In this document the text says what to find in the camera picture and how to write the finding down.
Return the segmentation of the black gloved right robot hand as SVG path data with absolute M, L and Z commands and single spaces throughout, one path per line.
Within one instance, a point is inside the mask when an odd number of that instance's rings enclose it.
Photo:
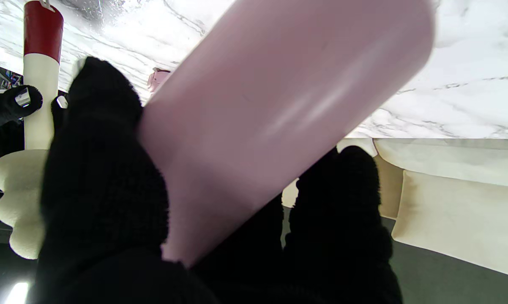
M 0 158 L 24 150 L 24 121 L 42 106 L 43 96 L 31 85 L 0 90 Z

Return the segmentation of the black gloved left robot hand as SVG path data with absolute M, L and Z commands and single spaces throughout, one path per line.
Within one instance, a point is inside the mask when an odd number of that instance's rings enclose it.
M 28 304 L 401 304 L 377 165 L 332 148 L 304 172 L 281 244 L 279 197 L 191 270 L 163 261 L 169 200 L 136 130 L 138 94 L 87 57 L 49 149 Z

